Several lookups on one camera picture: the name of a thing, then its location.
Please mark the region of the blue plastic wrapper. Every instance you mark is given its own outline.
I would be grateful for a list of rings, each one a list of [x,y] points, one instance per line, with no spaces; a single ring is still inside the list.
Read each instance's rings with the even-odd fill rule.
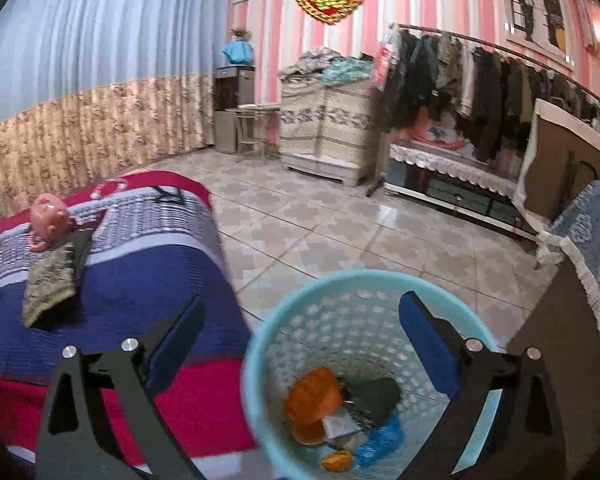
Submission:
[[[367,440],[354,452],[355,465],[360,468],[373,466],[396,451],[404,441],[400,418],[390,414],[385,422],[366,432]]]

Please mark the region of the black round bowl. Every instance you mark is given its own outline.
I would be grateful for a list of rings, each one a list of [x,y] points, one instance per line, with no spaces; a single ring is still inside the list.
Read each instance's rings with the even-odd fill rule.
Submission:
[[[358,426],[368,429],[382,426],[401,401],[401,390],[391,377],[346,382],[343,405]]]

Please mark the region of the patterned snack bag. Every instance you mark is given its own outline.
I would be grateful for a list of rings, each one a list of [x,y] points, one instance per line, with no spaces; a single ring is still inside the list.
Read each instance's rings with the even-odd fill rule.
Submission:
[[[75,293],[74,246],[68,242],[30,266],[23,296],[23,326],[32,327],[43,313]]]

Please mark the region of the orange snack wrapper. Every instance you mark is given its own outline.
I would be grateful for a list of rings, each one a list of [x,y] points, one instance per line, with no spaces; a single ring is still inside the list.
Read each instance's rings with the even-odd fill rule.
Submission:
[[[284,415],[296,425],[308,426],[332,414],[342,405],[338,378],[319,366],[300,377],[283,400]]]

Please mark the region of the light blue plastic basket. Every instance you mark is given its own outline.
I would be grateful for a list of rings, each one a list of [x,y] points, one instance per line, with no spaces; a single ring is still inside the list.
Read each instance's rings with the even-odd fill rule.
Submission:
[[[320,464],[327,445],[303,446],[288,430],[283,400],[298,378],[324,366],[352,382],[393,378],[400,448],[347,479],[395,479],[415,457],[449,399],[438,393],[399,321],[399,301],[416,292],[436,318],[465,338],[498,350],[489,327],[470,307],[422,278],[383,270],[329,274],[287,295],[250,341],[242,370],[242,406],[253,437],[276,474],[286,479],[328,479]]]

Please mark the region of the blue floral fringed cloth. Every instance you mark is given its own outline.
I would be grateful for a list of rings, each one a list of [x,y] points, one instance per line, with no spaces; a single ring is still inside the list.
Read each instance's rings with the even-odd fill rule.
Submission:
[[[569,259],[600,333],[600,180],[590,182],[536,238],[539,264]]]

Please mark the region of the low black tv stand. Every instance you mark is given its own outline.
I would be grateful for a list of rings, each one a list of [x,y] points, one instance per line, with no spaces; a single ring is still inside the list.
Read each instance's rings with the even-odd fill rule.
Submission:
[[[429,153],[440,153],[457,159],[463,158],[441,150],[430,150],[425,145],[417,143],[402,146],[419,148]],[[481,162],[470,161],[495,174]],[[500,231],[512,233],[516,237],[528,238],[528,240],[535,238],[535,230],[514,205],[513,198],[443,174],[410,166],[405,162],[397,162],[389,158],[389,149],[388,162],[384,170],[384,188],[392,194],[414,198],[451,214],[475,219],[480,223],[494,226]]]

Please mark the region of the white lace cloth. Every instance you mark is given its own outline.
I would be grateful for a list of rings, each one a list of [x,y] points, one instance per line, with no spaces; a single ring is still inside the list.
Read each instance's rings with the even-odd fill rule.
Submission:
[[[513,198],[517,182],[494,174],[493,172],[476,166],[468,159],[457,159],[440,153],[429,153],[419,148],[410,148],[399,144],[391,144],[389,158],[407,165],[426,169],[437,174],[443,174],[461,180],[479,188],[485,188],[494,193]]]

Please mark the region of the small metal side table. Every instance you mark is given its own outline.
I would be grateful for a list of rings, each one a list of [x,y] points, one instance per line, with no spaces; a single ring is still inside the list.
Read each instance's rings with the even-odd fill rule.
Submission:
[[[228,110],[234,119],[236,153],[256,154],[261,160],[268,156],[268,128],[278,118],[278,103],[242,104]]]

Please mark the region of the blue and floral curtain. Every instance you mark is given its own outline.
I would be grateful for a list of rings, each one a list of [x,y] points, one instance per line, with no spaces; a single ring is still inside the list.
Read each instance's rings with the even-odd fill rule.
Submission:
[[[230,0],[7,0],[0,218],[204,148]]]

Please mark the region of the grey water dispenser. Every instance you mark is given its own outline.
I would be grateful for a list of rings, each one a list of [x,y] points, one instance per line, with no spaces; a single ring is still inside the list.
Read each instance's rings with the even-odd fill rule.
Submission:
[[[213,146],[221,153],[238,151],[236,112],[254,103],[254,67],[231,65],[214,74]]]

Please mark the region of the pile of folded clothes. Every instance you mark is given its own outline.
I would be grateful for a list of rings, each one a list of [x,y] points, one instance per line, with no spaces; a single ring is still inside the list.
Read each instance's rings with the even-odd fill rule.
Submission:
[[[326,86],[350,84],[370,78],[374,58],[368,54],[343,56],[328,47],[306,51],[294,64],[278,72],[281,81],[319,79]]]

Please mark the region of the blue covered water bottle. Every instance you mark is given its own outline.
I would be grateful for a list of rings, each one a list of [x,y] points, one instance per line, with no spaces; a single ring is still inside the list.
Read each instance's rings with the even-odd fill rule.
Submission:
[[[230,65],[251,66],[254,63],[253,46],[250,44],[250,32],[244,28],[233,28],[232,40],[222,47],[222,55]]]

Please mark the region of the wedding photo poster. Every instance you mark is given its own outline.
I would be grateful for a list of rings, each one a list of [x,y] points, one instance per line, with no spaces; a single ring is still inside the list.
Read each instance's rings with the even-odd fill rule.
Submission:
[[[576,59],[568,0],[504,0],[507,40],[545,56],[566,70]]]

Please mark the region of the brown board white frame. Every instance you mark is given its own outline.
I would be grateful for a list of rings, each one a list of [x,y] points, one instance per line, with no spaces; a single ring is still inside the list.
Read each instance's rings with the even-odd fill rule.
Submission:
[[[535,232],[600,180],[600,133],[562,108],[535,102],[512,202]]]

